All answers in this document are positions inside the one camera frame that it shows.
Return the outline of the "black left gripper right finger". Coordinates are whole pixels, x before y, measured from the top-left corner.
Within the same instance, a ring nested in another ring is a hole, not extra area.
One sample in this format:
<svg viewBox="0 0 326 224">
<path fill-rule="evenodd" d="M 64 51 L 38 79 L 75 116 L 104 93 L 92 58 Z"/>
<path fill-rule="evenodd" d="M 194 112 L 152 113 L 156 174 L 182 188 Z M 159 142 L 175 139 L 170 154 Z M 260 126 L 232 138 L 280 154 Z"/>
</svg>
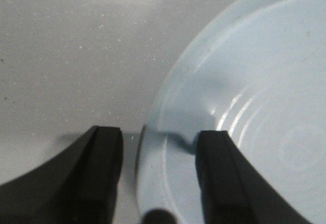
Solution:
<svg viewBox="0 0 326 224">
<path fill-rule="evenodd" d="M 227 131 L 201 131 L 196 173 L 205 223 L 309 223 L 255 170 Z"/>
</svg>

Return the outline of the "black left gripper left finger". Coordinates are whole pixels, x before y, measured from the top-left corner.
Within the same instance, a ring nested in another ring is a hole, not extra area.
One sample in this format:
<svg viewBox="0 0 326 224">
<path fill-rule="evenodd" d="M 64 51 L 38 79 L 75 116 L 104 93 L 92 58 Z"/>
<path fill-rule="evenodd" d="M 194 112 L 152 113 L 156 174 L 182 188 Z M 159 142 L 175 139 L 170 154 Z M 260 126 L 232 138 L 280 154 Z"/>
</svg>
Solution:
<svg viewBox="0 0 326 224">
<path fill-rule="evenodd" d="M 121 129 L 91 127 L 57 156 L 1 185 L 1 223 L 111 223 L 122 162 Z"/>
</svg>

